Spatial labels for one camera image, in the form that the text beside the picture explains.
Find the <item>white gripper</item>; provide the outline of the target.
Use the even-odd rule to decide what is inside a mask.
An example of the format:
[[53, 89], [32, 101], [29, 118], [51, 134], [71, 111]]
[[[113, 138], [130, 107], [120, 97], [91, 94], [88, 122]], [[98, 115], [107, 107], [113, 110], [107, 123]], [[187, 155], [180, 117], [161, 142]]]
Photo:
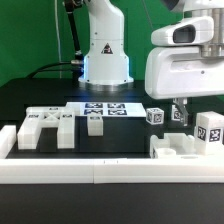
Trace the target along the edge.
[[154, 99], [174, 98], [188, 125], [187, 97], [224, 94], [224, 15], [185, 18], [151, 35], [145, 91]]

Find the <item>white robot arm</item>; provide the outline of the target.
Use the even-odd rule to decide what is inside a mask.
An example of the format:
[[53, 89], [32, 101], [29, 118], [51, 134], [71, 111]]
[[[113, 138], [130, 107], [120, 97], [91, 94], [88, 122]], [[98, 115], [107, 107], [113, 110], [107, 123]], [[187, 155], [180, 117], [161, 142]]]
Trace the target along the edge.
[[[224, 95], [224, 0], [161, 0], [184, 18], [151, 34], [155, 48], [145, 70], [145, 91], [171, 99], [188, 121], [186, 99]], [[110, 0], [84, 0], [90, 19], [90, 50], [79, 83], [98, 91], [129, 86], [124, 16]]]

